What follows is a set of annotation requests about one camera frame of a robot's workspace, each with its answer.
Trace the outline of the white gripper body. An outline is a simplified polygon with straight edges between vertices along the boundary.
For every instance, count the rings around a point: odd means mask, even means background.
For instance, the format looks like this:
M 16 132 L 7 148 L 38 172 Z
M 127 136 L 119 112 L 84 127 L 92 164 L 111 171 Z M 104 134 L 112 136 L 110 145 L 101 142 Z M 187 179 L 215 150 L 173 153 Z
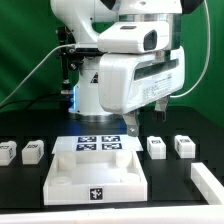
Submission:
M 99 63 L 99 101 L 102 108 L 126 114 L 183 87 L 185 55 L 180 47 L 166 61 L 154 53 L 104 54 Z

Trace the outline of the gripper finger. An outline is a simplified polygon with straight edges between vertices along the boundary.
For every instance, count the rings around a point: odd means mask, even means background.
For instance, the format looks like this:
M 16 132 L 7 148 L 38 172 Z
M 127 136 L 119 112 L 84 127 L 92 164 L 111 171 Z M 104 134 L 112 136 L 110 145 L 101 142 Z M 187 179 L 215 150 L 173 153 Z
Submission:
M 139 135 L 138 112 L 131 111 L 127 114 L 124 114 L 123 119 L 126 123 L 127 134 L 131 137 L 137 137 Z
M 157 121 L 165 121 L 166 120 L 166 110 L 169 103 L 169 96 L 165 96 L 156 101 L 155 104 L 155 119 Z

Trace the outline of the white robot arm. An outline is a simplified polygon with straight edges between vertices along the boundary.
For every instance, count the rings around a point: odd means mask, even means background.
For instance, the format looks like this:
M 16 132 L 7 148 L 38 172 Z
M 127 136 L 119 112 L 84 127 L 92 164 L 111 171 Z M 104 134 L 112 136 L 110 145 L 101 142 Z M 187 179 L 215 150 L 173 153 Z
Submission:
M 79 71 L 71 113 L 88 120 L 123 117 L 139 134 L 138 109 L 154 102 L 159 119 L 185 80 L 181 17 L 206 0 L 50 0 L 74 37 L 62 64 Z

